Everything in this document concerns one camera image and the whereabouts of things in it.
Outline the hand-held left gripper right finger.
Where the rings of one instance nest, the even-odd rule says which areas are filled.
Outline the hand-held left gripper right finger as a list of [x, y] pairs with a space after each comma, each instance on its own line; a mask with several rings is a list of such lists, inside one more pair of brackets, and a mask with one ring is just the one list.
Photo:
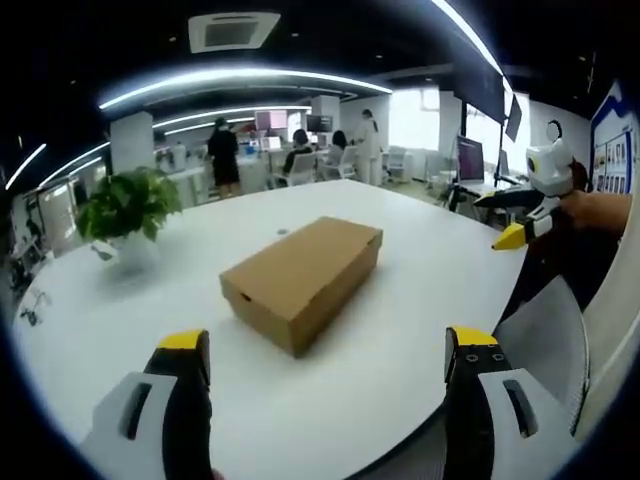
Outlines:
[[445, 479], [551, 479], [578, 450], [559, 402], [498, 341], [446, 330]]

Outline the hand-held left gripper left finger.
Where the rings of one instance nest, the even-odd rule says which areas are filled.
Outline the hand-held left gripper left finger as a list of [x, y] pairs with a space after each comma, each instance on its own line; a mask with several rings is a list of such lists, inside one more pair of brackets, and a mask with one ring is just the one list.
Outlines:
[[211, 479], [209, 332], [164, 338], [97, 404], [80, 451], [105, 479]]

